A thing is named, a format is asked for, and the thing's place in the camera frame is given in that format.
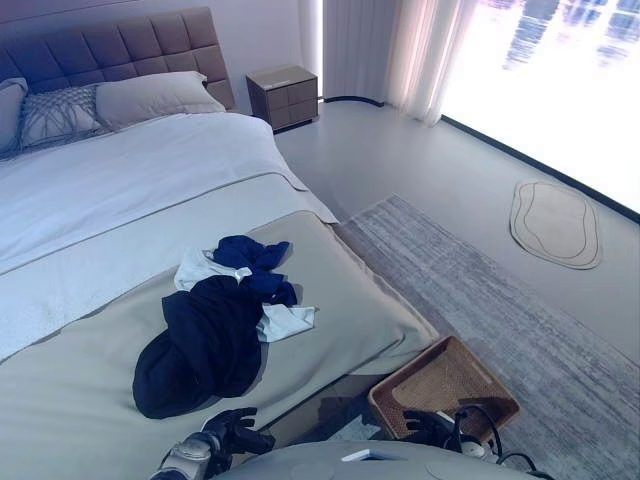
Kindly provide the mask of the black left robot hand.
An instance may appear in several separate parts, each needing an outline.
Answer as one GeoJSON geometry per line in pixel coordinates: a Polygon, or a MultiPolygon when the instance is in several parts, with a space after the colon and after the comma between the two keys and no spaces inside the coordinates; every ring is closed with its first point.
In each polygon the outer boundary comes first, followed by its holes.
{"type": "Polygon", "coordinates": [[[264,454],[275,445],[275,438],[253,430],[255,407],[226,410],[207,420],[201,432],[213,440],[220,454],[264,454]]]}

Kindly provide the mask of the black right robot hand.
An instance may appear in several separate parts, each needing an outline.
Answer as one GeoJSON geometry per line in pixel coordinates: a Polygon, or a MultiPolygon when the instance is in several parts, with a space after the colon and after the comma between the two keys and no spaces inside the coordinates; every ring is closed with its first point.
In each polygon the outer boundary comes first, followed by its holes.
{"type": "Polygon", "coordinates": [[[442,448],[454,431],[454,421],[433,411],[403,412],[408,435],[405,441],[442,448]]]}

